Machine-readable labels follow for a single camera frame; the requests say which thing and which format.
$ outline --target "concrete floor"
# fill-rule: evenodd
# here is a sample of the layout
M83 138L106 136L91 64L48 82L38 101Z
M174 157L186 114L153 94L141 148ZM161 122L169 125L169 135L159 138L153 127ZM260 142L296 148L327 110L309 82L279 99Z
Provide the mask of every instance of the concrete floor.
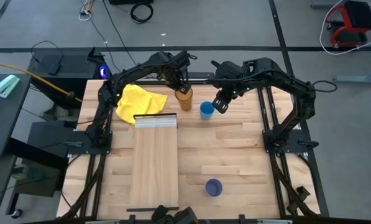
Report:
M0 9L5 0L0 0ZM288 47L317 47L322 20L327 11L313 10L306 0L275 0ZM0 48L29 48L42 40L59 47L104 47L90 21L78 20L78 0L12 0L0 20ZM240 45L279 47L270 6L266 0L158 0L155 14L146 24L134 24L130 17L108 4L112 18L129 47ZM110 47L122 47L101 1L93 6L93 21ZM142 62L153 52L131 52ZM199 57L191 72L214 72L210 60L244 60L270 57L283 70L278 51L192 51ZM116 65L129 68L124 52L113 52ZM302 80L332 80L336 75L368 75L371 52L330 56L323 52L289 52L295 75ZM0 53L0 62L27 68L30 53ZM0 67L0 73L12 73ZM29 90L24 108L42 114L52 102ZM32 122L40 118L21 111L13 137L26 141ZM371 85L339 85L335 93L318 93L316 116L308 120L319 173L332 217L371 219ZM22 195L17 220L4 215L10 191L0 211L0 223L25 223L55 217L59 194L54 198Z

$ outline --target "blue cup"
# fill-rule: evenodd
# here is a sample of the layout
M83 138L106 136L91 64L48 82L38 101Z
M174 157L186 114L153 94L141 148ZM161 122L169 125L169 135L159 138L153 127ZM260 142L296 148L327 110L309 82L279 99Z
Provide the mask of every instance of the blue cup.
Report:
M210 179L204 186L206 194L210 197L218 197L222 193L222 183L217 179Z
M200 104L200 118L201 119L210 119L214 113L214 107L211 102L205 101Z

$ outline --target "red chair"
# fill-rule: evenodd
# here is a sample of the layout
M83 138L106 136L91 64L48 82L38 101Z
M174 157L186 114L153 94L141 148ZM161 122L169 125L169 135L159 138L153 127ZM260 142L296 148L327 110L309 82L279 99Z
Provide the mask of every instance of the red chair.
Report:
M328 18L335 10L341 10L343 21L330 21ZM346 1L336 6L327 15L327 29L333 34L330 42L334 48L339 46L356 47L366 44L366 32L371 30L371 10L366 2Z

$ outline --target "wooden table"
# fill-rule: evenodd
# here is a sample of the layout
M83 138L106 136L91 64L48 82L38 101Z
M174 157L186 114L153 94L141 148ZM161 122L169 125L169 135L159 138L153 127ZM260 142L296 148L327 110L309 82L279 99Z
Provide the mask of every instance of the wooden table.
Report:
M102 82L88 81L79 122L94 118L97 92ZM188 112L180 109L173 90L163 85L143 88L169 95L163 112L177 113L180 209L191 206L199 219L239 218L239 214L246 218L279 217L269 156L263 148L263 122L256 90L232 101L225 114L216 111L209 121L203 121L199 118L199 105L213 101L217 93L214 87L193 85L193 108ZM291 97L276 88L272 91L281 122L292 109ZM271 116L268 117L272 127ZM85 130L86 127L87 124L82 124L78 129ZM114 115L111 129L112 150L106 159L98 218L127 220L130 214L135 214L136 219L150 219L152 212L126 212L132 182L134 128ZM311 193L305 202L319 213L308 167L294 154L288 154L287 159L294 188L303 185ZM88 161L89 156L81 156L66 173L63 193L70 203L74 203L83 190ZM223 183L223 193L217 198L208 197L204 191L204 184L210 178ZM282 190L287 206L284 187ZM89 214L92 198L89 200ZM61 199L57 215L63 215L68 209Z

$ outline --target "yellow towel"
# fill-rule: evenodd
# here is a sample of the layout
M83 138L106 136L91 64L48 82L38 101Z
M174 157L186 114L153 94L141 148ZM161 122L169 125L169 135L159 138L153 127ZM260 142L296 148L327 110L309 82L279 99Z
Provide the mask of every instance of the yellow towel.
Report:
M165 107L168 96L145 91L137 85L128 84L117 103L116 114L124 121L134 124L135 114L155 114Z

